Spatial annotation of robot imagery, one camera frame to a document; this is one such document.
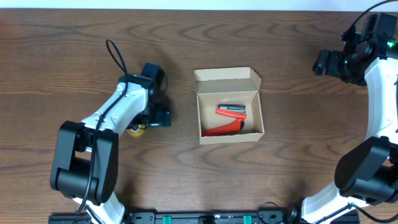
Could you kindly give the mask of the yellow tape roll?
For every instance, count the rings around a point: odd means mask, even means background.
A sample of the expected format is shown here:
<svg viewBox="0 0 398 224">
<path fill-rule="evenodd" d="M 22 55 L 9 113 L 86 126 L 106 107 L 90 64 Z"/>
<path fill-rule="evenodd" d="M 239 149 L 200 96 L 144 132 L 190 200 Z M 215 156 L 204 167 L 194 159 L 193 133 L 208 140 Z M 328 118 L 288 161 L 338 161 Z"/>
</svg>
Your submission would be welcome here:
<svg viewBox="0 0 398 224">
<path fill-rule="evenodd" d="M 126 131 L 130 136 L 138 137 L 141 136 L 145 130 L 146 130 L 146 125 L 140 124 L 138 126 L 133 126 L 132 129 L 127 129 Z"/>
</svg>

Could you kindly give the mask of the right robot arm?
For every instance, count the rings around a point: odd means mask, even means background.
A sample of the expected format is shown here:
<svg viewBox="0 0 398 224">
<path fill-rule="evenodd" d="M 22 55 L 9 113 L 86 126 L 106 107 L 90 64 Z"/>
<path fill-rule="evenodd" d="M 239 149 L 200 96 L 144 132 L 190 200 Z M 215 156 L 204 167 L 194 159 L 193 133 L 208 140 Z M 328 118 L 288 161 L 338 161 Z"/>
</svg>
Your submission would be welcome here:
<svg viewBox="0 0 398 224">
<path fill-rule="evenodd" d="M 361 32 L 342 33 L 342 51 L 322 50 L 313 65 L 318 76 L 339 78 L 368 89 L 364 142 L 345 154 L 332 183 L 299 201 L 291 223 L 349 223 L 367 206 L 397 201 L 397 17 L 371 14 Z"/>
</svg>

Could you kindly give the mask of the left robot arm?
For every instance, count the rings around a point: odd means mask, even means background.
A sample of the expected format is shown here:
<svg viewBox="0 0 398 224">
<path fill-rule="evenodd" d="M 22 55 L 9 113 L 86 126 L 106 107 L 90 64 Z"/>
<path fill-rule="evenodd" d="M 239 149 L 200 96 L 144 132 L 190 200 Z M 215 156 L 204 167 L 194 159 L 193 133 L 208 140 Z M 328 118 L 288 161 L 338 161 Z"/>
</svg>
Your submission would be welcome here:
<svg viewBox="0 0 398 224">
<path fill-rule="evenodd" d="M 78 203 L 78 215 L 51 215 L 49 223 L 132 223 L 118 200 L 119 138 L 147 128 L 169 127 L 171 113 L 157 102 L 165 77 L 159 65 L 146 63 L 141 74 L 120 77 L 116 91 L 91 116 L 64 122 L 57 136 L 50 186 Z"/>
</svg>

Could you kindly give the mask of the red utility knife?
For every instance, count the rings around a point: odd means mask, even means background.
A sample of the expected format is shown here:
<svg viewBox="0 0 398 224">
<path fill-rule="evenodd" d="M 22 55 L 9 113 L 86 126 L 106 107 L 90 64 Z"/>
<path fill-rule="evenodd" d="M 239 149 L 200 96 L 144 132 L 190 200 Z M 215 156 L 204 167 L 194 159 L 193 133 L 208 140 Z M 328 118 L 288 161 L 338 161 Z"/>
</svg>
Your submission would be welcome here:
<svg viewBox="0 0 398 224">
<path fill-rule="evenodd" d="M 243 127 L 244 127 L 244 120 L 237 119 L 236 121 L 230 124 L 219 126 L 217 128 L 208 129 L 202 132 L 202 136 L 221 136 L 225 134 L 236 133 L 242 130 Z"/>
</svg>

